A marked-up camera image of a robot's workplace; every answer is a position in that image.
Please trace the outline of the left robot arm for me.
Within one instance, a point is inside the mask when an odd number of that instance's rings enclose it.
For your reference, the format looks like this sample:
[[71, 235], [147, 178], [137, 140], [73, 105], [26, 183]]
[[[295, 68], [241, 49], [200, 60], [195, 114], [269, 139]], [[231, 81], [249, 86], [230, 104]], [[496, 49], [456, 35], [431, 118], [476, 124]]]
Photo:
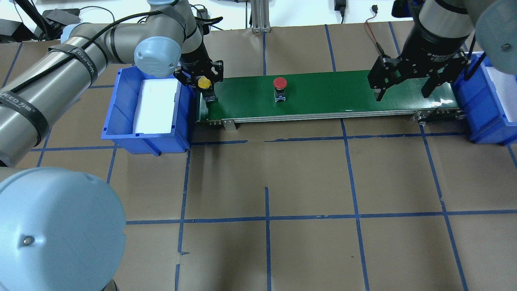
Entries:
[[59, 44], [1, 88], [2, 291], [117, 291], [126, 217], [103, 179], [61, 167], [18, 168], [111, 64], [132, 64], [180, 89], [223, 80], [187, 0], [150, 0], [150, 11], [63, 29]]

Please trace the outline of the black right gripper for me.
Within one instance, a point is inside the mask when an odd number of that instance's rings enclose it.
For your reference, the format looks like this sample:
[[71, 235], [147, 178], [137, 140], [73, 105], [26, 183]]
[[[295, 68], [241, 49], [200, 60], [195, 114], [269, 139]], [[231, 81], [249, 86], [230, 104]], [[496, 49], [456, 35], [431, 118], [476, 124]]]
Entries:
[[380, 102], [386, 90], [392, 86], [408, 79], [427, 78], [421, 88], [421, 94], [424, 98], [429, 98], [436, 88], [456, 81], [469, 64], [470, 60], [464, 51], [446, 57], [445, 61], [441, 62], [431, 61], [426, 53], [423, 59], [380, 55], [368, 73], [367, 80], [370, 88], [374, 90], [376, 101]]

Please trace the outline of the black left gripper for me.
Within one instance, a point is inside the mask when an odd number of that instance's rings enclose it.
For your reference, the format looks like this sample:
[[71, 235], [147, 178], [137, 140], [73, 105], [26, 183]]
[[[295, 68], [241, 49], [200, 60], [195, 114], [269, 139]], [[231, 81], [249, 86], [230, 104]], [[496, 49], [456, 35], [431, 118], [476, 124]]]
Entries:
[[215, 91], [215, 84], [224, 80], [223, 61], [212, 61], [211, 59], [186, 61], [181, 59], [174, 72], [174, 78], [182, 85], [192, 88], [198, 86], [198, 80], [201, 77], [206, 77], [211, 82], [210, 90]]

